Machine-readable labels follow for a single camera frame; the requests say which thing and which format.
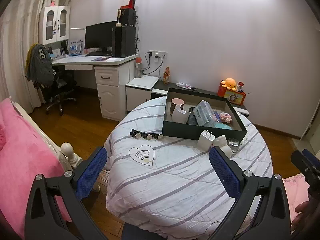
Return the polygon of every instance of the white bedpost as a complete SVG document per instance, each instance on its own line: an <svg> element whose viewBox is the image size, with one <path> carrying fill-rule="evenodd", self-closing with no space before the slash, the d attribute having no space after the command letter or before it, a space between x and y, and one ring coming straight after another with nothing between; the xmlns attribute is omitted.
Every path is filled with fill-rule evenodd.
<svg viewBox="0 0 320 240"><path fill-rule="evenodd" d="M68 158L68 162L70 163L72 168L75 169L79 165L79 163L83 161L81 157L79 157L77 154L73 152L73 147L70 143L63 143L60 148L63 155ZM95 184L92 187L92 190L94 192L100 191L98 181L95 182Z"/></svg>

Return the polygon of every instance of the beige curtain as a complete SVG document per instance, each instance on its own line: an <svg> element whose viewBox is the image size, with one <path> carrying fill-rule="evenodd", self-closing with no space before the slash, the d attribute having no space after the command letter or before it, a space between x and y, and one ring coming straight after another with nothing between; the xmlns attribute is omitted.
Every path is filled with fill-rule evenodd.
<svg viewBox="0 0 320 240"><path fill-rule="evenodd" d="M11 0L0 18L0 99L10 95L27 113L41 106L24 66L30 46L38 42L39 12L48 5L47 0Z"/></svg>

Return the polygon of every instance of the dark green box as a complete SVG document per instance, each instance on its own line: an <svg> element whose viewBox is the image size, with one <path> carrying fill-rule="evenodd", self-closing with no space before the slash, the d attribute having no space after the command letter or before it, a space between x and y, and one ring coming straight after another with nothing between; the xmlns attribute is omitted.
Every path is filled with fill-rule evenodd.
<svg viewBox="0 0 320 240"><path fill-rule="evenodd" d="M185 102L183 107L183 110L185 111L188 111L190 107L197 106L201 100L207 101L212 109L221 110L231 115L232 122L229 125L233 128L233 130L176 123L171 121L171 115L169 114L169 111L171 106L171 100L173 98L180 98ZM209 130L209 132L212 132L212 134L216 138L221 135L225 135L227 140L229 138L233 138L239 140L240 142L247 134L247 130L244 127L241 119L239 118L238 114L226 98L190 90L169 88L164 112L162 134L164 136L198 140L200 134L204 130Z"/></svg>

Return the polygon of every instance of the monitor stand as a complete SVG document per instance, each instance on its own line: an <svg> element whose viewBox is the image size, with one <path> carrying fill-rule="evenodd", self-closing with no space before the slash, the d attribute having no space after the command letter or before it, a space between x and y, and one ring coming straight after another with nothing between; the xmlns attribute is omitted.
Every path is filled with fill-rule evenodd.
<svg viewBox="0 0 320 240"><path fill-rule="evenodd" d="M85 55L85 57L90 57L90 56L112 56L112 51L92 51Z"/></svg>

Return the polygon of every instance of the heart outline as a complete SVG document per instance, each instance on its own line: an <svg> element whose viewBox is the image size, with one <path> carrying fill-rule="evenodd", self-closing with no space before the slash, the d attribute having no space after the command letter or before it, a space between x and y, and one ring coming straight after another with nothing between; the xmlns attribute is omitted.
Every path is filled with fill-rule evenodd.
<svg viewBox="0 0 320 240"><path fill-rule="evenodd" d="M141 145L139 148L132 147L129 150L129 156L131 159L136 161L137 163L148 165L150 167L153 166L153 160L155 158L155 151L150 145Z"/></svg>

